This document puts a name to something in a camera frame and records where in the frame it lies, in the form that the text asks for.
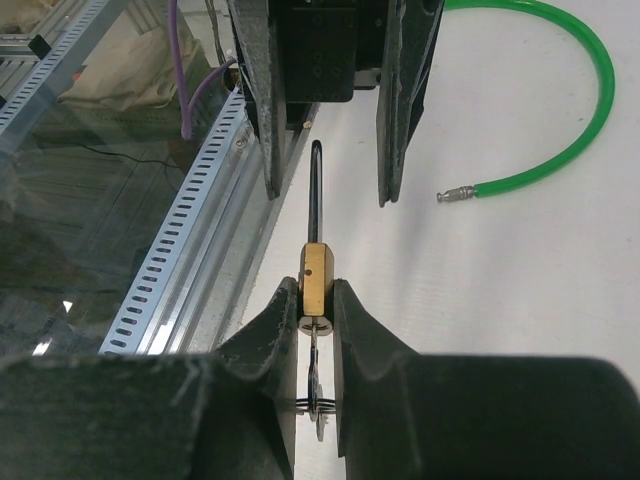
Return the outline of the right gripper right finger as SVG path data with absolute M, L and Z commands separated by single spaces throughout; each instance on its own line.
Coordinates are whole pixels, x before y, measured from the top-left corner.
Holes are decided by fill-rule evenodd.
M 434 355 L 333 287 L 338 452 L 350 479 L 635 479 L 639 398 L 588 357 Z

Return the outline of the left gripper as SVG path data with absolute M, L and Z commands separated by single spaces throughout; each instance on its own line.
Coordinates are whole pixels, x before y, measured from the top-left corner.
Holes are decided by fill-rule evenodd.
M 229 3 L 270 200 L 283 184 L 286 104 L 345 103 L 377 86 L 379 205 L 399 199 L 444 8 L 421 0 Z

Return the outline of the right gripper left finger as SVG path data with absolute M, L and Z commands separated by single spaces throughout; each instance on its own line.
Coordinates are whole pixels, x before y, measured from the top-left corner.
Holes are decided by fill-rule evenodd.
M 290 479 L 298 285 L 206 354 L 1 362 L 5 479 Z

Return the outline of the small brass padlock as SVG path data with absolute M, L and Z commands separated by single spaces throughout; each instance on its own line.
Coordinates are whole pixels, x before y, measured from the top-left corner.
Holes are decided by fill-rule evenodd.
M 307 242 L 301 251 L 299 329 L 308 335 L 328 336 L 331 293 L 334 282 L 334 255 L 322 241 L 323 233 L 323 157 L 322 143 L 311 144 L 308 198 Z

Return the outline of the green cable lock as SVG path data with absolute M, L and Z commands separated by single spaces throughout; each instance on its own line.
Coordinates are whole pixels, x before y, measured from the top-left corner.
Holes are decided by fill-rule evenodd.
M 441 204 L 507 194 L 568 166 L 611 114 L 616 79 L 598 35 L 542 1 L 449 1 L 430 104 L 444 119 L 435 141 L 439 180 L 481 182 L 437 194 Z

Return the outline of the small padlock silver keys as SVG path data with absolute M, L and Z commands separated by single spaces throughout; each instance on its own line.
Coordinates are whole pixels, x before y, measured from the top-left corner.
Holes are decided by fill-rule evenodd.
M 309 417 L 315 425 L 317 440 L 323 442 L 328 417 L 336 414 L 336 401 L 324 397 L 319 380 L 318 337 L 321 332 L 329 333 L 329 330 L 326 326 L 321 326 L 317 319 L 313 319 L 309 325 L 302 327 L 302 331 L 310 336 L 307 395 L 296 400 L 296 414 Z

